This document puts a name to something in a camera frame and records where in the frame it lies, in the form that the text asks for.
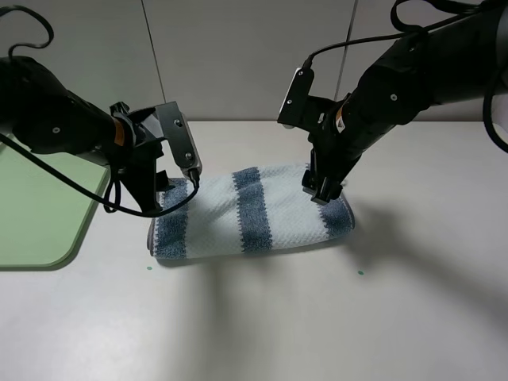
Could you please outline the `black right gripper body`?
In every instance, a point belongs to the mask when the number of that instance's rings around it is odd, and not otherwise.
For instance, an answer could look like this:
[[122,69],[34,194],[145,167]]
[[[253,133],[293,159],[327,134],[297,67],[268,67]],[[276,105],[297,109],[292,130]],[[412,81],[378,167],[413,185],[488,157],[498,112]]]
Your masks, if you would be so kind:
[[339,198],[342,182],[365,150],[367,125],[356,95],[349,93],[339,102],[308,97],[302,125],[312,144],[303,189],[313,202],[330,202]]

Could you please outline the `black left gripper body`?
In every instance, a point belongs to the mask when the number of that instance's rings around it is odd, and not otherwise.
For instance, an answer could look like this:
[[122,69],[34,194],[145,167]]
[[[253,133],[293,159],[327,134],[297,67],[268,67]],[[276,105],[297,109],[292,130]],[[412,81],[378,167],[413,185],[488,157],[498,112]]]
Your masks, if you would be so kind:
[[120,123],[124,145],[114,160],[115,179],[130,193],[143,214],[162,211],[157,194],[172,188],[164,171],[156,170],[156,161],[163,155],[161,137],[149,128],[156,127],[154,107],[132,111],[124,102],[110,107],[111,116]]

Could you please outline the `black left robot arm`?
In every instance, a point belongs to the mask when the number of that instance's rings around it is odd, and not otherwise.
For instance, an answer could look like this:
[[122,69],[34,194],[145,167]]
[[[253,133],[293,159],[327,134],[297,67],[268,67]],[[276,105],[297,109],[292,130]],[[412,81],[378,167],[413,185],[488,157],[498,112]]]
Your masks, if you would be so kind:
[[144,214],[162,210],[156,194],[169,187],[156,170],[161,139],[143,124],[155,111],[130,111],[119,102],[108,114],[34,59],[1,59],[1,129],[33,154],[67,153],[109,168]]

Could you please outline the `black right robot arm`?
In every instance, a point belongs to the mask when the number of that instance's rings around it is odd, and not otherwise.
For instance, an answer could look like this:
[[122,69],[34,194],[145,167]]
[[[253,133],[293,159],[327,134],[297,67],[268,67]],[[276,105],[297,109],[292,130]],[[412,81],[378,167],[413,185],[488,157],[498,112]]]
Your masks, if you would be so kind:
[[507,91],[507,4],[435,1],[448,18],[409,25],[391,12],[392,45],[340,101],[310,94],[312,59],[292,79],[278,121],[307,131],[310,167],[302,178],[312,200],[337,199],[342,183],[364,152],[395,126],[406,125],[433,106],[479,98],[492,142],[506,150],[492,120],[495,95]]

